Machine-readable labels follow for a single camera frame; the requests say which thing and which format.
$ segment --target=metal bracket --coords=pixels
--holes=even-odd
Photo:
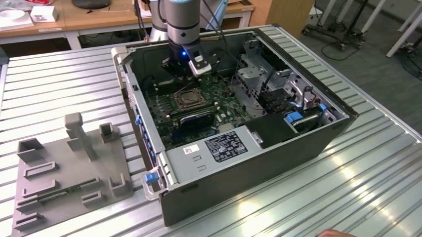
[[[117,76],[118,76],[121,89],[125,88],[125,84],[123,84],[123,78],[122,78],[122,74],[121,74],[121,70],[119,70],[119,65],[121,65],[123,59],[129,55],[130,55],[130,53],[127,51],[126,46],[118,46],[118,47],[111,49],[113,63],[114,63],[114,68],[117,70]]]

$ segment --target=cpu socket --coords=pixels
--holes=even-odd
[[[194,88],[175,93],[174,98],[178,102],[182,110],[202,106],[206,104],[206,100],[201,95],[201,91]]]

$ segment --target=motherboard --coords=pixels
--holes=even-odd
[[[178,91],[147,95],[147,104],[167,149],[183,146],[252,119],[232,91],[232,78],[206,76]]]

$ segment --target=power supply label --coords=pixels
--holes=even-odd
[[[249,151],[234,131],[206,140],[206,145],[217,162],[224,162]]]

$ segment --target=white box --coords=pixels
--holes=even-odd
[[[31,18],[34,22],[54,22],[58,19],[58,10],[55,6],[34,6]]]
[[[31,26],[34,26],[34,24],[29,12],[26,12],[26,15],[17,20],[0,20],[0,31],[15,30]]]

